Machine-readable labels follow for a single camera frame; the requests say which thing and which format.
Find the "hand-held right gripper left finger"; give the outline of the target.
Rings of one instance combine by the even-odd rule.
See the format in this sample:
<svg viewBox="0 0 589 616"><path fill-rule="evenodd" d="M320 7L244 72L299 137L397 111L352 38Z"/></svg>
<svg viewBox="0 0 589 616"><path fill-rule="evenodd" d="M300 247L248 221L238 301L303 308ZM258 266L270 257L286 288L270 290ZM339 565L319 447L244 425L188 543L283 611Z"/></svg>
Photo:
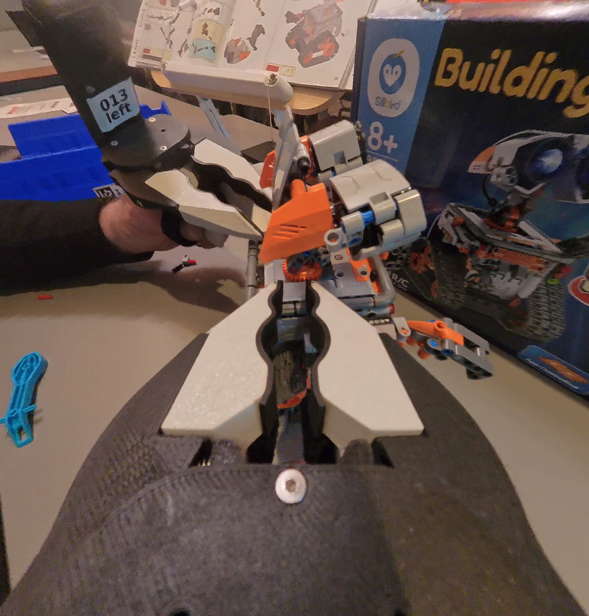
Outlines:
<svg viewBox="0 0 589 616"><path fill-rule="evenodd" d="M214 326L172 403L165 435L255 441L269 435L269 367L259 333L274 315L271 283Z"/></svg>

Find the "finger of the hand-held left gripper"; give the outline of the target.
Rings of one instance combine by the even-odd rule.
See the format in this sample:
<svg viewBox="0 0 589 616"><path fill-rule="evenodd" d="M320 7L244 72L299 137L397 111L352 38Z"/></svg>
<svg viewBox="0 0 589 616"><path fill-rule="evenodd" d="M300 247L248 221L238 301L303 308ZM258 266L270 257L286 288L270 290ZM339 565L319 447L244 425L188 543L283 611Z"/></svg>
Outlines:
<svg viewBox="0 0 589 616"><path fill-rule="evenodd" d="M260 186L260 175L241 155L203 139L193 149L191 169L198 189L236 207L256 227L268 226L272 189Z"/></svg>
<svg viewBox="0 0 589 616"><path fill-rule="evenodd" d="M223 235L261 240L263 230L253 221L252 209L222 202L213 193L195 187L180 170L163 171L147 178L145 184L173 201L183 220L197 227Z"/></svg>

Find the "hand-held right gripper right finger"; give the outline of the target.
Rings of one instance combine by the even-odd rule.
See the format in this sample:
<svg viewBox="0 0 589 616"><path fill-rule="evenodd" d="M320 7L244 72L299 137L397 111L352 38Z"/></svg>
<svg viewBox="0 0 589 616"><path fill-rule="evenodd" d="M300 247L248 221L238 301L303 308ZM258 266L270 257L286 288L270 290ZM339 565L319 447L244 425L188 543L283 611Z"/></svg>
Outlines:
<svg viewBox="0 0 589 616"><path fill-rule="evenodd" d="M314 316L328 330L317 365L323 433L333 443L421 435L423 423L376 329L318 283L309 290Z"/></svg>

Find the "grey orange brick toy robot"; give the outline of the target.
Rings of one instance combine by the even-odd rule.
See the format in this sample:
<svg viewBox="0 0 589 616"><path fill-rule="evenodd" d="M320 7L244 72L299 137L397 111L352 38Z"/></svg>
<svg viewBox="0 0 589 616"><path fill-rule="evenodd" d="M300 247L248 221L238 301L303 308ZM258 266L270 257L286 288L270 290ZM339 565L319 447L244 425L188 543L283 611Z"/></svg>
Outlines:
<svg viewBox="0 0 589 616"><path fill-rule="evenodd" d="M263 287L265 274L284 281L276 347L276 407L299 411L310 392L311 341L304 295L316 281L401 346L415 344L402 317L394 317L394 291L384 266L394 249L421 236L419 193L388 163L367 157L360 123L342 120L300 138L307 158L292 164L280 205L286 213L270 224L268 249L250 242L246 299Z"/></svg>

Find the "person's left forearm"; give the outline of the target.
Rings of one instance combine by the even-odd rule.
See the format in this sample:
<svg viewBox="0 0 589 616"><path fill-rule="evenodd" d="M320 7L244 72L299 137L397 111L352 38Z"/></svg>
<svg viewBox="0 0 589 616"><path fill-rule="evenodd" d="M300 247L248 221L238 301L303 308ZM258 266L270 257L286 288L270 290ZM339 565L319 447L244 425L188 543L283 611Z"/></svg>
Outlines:
<svg viewBox="0 0 589 616"><path fill-rule="evenodd" d="M149 259L127 254L103 235L100 200L0 200L0 293L38 289L114 264Z"/></svg>

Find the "person's left hand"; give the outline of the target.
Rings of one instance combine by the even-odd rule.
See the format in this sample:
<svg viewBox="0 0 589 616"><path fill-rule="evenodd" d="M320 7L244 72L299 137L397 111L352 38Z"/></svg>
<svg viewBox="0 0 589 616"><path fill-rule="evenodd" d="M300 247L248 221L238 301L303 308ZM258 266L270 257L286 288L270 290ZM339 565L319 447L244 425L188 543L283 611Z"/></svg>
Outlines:
<svg viewBox="0 0 589 616"><path fill-rule="evenodd" d="M106 239L127 254L168 251L182 243L164 233L165 212L143 208L128 196L120 196L102 207L99 225Z"/></svg>

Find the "small grey orange brick assembly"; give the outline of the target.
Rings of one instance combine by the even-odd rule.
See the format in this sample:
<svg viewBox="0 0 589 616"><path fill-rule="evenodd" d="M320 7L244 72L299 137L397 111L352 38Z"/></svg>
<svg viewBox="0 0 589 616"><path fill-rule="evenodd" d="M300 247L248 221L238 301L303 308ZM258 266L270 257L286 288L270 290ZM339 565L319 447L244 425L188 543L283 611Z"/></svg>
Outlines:
<svg viewBox="0 0 589 616"><path fill-rule="evenodd" d="M451 319L392 319L396 340L410 346L422 360L452 360L462 366L470 380L483 380L494 374L490 346L482 337Z"/></svg>

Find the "blue plastic bin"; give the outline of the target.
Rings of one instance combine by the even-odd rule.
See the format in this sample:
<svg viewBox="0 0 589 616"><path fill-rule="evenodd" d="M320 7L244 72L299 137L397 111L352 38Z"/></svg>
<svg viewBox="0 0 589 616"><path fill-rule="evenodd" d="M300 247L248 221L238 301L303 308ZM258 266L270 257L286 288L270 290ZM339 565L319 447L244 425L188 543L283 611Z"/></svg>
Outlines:
<svg viewBox="0 0 589 616"><path fill-rule="evenodd" d="M0 119L0 200L109 199L122 192L77 112Z"/></svg>

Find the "printed paper sheet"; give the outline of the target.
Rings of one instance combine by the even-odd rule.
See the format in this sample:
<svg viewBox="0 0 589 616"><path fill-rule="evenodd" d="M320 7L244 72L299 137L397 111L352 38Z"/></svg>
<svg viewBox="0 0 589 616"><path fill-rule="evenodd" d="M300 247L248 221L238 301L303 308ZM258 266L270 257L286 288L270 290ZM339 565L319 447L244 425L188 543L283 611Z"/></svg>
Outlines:
<svg viewBox="0 0 589 616"><path fill-rule="evenodd" d="M69 114L76 113L77 109L69 97L31 103L16 103L0 107L0 119L19 118L56 112Z"/></svg>

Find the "white instruction booklet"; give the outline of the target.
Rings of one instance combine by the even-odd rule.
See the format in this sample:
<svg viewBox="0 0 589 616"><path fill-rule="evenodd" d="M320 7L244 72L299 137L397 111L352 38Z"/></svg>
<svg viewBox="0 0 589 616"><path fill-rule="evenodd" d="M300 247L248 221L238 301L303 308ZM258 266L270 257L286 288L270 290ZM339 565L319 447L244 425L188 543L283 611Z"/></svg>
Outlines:
<svg viewBox="0 0 589 616"><path fill-rule="evenodd" d="M358 20L376 1L143 1L129 66L278 73L352 89Z"/></svg>

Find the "turquoise plastic brick tool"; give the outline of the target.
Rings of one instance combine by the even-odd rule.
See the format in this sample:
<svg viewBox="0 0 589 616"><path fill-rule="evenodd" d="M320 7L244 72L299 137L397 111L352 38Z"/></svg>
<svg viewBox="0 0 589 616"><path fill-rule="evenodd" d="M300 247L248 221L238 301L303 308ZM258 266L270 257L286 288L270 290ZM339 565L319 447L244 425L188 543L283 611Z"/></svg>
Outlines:
<svg viewBox="0 0 589 616"><path fill-rule="evenodd" d="M12 394L0 426L17 448L33 442L34 432L30 414L36 410L36 392L46 369L47 361L38 352L21 357L11 370Z"/></svg>

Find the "dark blue robot kit box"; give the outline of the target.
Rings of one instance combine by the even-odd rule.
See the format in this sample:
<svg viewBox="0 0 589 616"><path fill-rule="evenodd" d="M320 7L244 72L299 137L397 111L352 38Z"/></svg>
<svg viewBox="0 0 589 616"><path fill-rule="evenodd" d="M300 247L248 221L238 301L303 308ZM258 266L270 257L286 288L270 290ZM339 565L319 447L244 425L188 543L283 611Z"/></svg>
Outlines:
<svg viewBox="0 0 589 616"><path fill-rule="evenodd" d="M589 1L377 10L353 112L426 212L395 285L589 400Z"/></svg>

